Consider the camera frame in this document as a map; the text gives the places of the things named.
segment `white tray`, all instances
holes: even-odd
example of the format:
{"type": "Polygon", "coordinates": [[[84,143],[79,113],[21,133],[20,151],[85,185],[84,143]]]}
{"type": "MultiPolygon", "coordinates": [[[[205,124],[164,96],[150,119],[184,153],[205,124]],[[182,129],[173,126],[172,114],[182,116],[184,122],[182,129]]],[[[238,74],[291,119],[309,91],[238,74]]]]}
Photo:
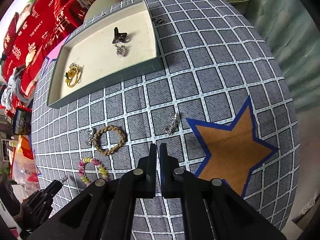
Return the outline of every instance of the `white tray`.
{"type": "Polygon", "coordinates": [[[162,68],[148,7],[145,1],[133,3],[95,22],[61,47],[47,105],[60,108],[102,88],[162,68]],[[115,27],[128,33],[125,43],[117,43],[125,46],[124,57],[116,54],[112,44],[115,27]],[[65,73],[72,62],[80,65],[81,75],[79,83],[69,88],[65,73]]]}

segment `crystal pendant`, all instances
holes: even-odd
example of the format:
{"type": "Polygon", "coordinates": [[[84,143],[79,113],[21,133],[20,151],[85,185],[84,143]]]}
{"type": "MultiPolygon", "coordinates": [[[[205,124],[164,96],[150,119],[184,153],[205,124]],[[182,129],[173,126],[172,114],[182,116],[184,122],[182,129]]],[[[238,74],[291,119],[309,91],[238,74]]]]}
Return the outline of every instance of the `crystal pendant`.
{"type": "Polygon", "coordinates": [[[117,55],[123,57],[125,54],[124,45],[121,45],[120,47],[118,45],[115,45],[115,47],[117,49],[117,55]]]}

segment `silver brooch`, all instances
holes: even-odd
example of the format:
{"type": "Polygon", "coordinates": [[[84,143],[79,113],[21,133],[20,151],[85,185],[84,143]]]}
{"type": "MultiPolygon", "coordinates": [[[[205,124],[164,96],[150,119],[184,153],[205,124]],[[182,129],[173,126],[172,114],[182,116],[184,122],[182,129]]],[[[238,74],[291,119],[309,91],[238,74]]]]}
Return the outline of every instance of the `silver brooch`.
{"type": "Polygon", "coordinates": [[[68,176],[64,176],[62,179],[60,179],[60,182],[63,184],[69,179],[68,176]]]}
{"type": "Polygon", "coordinates": [[[120,47],[118,45],[115,45],[116,49],[117,49],[117,55],[120,57],[123,57],[125,54],[125,48],[124,45],[121,45],[120,47]]]}
{"type": "Polygon", "coordinates": [[[93,138],[94,138],[94,132],[93,129],[90,128],[89,131],[85,131],[85,130],[81,130],[80,132],[85,132],[88,136],[88,139],[86,141],[84,141],[84,143],[89,146],[92,147],[92,142],[93,142],[93,138]]]}
{"type": "Polygon", "coordinates": [[[169,114],[169,116],[172,118],[171,124],[170,124],[170,126],[162,127],[162,130],[164,132],[166,132],[168,135],[171,135],[172,131],[174,130],[174,128],[176,128],[178,126],[178,117],[179,117],[179,115],[177,113],[175,113],[174,115],[169,114]]]}

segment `orange star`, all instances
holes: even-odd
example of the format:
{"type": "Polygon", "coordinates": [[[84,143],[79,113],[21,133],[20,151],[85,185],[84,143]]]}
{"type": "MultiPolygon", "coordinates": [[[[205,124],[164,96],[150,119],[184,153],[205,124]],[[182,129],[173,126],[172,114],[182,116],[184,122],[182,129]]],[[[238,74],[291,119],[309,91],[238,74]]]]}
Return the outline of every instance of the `orange star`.
{"type": "Polygon", "coordinates": [[[230,125],[187,121],[206,153],[196,176],[224,179],[242,197],[252,171],[279,150],[256,137],[250,97],[230,125]]]}

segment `screw head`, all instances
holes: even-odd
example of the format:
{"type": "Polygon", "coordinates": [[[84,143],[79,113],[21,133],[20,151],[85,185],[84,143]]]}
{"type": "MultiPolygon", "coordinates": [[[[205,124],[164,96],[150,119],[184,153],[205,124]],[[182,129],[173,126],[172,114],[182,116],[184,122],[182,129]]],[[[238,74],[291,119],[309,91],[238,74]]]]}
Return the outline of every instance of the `screw head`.
{"type": "Polygon", "coordinates": [[[143,174],[143,170],[142,170],[142,169],[135,169],[135,170],[133,171],[133,174],[134,174],[134,175],[141,175],[141,174],[143,174]]]}
{"type": "Polygon", "coordinates": [[[222,185],[221,179],[213,179],[211,181],[211,183],[212,183],[212,185],[217,186],[217,187],[222,185]]]}
{"type": "Polygon", "coordinates": [[[182,168],[175,168],[173,172],[177,175],[181,175],[184,173],[184,170],[182,168]]]}
{"type": "Polygon", "coordinates": [[[106,181],[104,179],[97,179],[94,184],[97,186],[97,187],[101,187],[103,186],[104,184],[106,183],[106,181]]]}

